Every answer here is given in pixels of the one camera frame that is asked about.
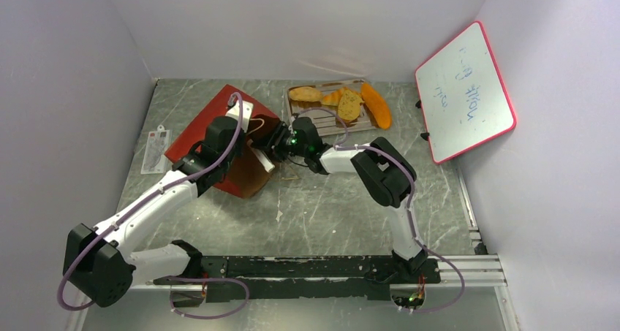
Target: brown tray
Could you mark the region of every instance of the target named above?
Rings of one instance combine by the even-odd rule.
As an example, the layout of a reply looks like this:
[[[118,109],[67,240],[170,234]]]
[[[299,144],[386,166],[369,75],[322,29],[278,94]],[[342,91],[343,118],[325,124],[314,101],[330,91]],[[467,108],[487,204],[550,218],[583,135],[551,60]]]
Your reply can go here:
[[[348,87],[351,90],[360,92],[362,87],[362,83],[365,83],[364,79],[354,79],[354,80],[342,80],[342,81],[332,81],[329,83],[321,83],[316,85],[300,85],[300,86],[292,86],[284,90],[284,102],[287,106],[287,113],[289,116],[289,120],[292,122],[292,115],[294,113],[299,113],[301,110],[305,110],[310,107],[324,107],[329,110],[337,111],[337,107],[334,106],[324,106],[321,102],[300,102],[293,101],[289,96],[289,92],[294,88],[300,88],[301,86],[310,86],[321,91],[324,95],[330,94],[339,88]],[[319,136],[327,136],[327,135],[335,135],[335,134],[344,134],[344,128],[342,124],[333,117],[324,111],[321,110],[311,110],[310,112],[304,113],[303,116],[310,117],[312,119],[312,123],[317,127],[319,132]],[[347,124],[347,128],[349,132],[361,132],[363,130],[372,130],[378,129],[377,122],[374,120],[374,116],[366,105],[362,105],[362,110],[360,111],[360,116],[349,122]]]

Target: white wall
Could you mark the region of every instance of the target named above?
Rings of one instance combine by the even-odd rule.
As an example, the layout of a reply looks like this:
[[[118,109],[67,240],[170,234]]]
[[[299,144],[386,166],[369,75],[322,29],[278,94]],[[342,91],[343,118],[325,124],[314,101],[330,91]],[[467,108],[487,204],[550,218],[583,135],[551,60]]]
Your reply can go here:
[[[458,161],[523,330],[620,330],[620,2],[487,0],[518,124]]]
[[[116,209],[151,91],[109,0],[0,0],[0,330],[64,329],[67,234]]]
[[[155,77],[412,80],[484,0],[113,0]]]

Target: whiteboard surface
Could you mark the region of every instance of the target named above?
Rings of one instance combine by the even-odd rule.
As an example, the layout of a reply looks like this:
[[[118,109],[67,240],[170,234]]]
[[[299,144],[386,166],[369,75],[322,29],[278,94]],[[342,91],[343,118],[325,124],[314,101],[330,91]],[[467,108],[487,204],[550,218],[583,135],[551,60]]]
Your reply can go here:
[[[515,127],[510,100],[480,22],[474,22],[415,72],[436,163]]]

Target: table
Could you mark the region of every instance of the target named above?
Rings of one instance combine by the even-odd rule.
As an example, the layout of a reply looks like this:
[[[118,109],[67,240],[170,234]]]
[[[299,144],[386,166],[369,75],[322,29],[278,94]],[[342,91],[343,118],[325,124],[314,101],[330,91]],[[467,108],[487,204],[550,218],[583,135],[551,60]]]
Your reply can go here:
[[[171,129],[173,140],[226,84],[261,101],[286,117],[286,87],[293,80],[162,79],[156,85],[118,209],[126,207],[162,175],[141,175],[146,135],[158,125]],[[389,104],[388,130],[351,133],[349,144],[386,137],[418,175],[415,212],[427,245],[441,254],[473,254],[461,204],[461,186],[451,162],[432,162],[423,117],[415,108],[412,83],[372,82]],[[327,137],[333,142],[334,137]],[[138,250],[158,248],[183,239],[205,255],[339,255],[389,254],[391,236],[386,211],[368,195],[357,175],[315,175],[292,165],[278,170],[250,199],[211,189],[166,218]]]

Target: white tag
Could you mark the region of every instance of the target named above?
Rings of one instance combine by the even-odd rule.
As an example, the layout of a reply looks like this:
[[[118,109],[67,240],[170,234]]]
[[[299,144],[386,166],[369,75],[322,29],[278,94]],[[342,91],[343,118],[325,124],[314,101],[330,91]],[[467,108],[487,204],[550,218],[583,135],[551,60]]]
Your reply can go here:
[[[156,131],[149,132],[140,174],[163,174],[166,170],[164,152],[168,147],[170,147],[170,130],[164,130],[160,125]]]

